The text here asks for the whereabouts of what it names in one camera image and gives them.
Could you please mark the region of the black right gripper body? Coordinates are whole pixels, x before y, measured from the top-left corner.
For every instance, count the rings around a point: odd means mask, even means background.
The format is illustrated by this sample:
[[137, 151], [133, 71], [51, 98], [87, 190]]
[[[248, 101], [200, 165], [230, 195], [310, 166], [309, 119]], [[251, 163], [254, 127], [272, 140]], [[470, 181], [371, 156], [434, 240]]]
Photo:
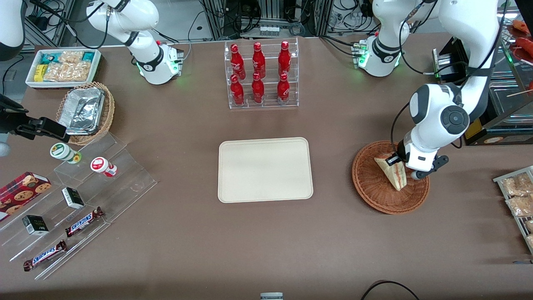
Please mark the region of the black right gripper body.
[[21, 104], [11, 100], [5, 95], [0, 95], [0, 133], [7, 134], [15, 131], [19, 125], [27, 123], [27, 113]]

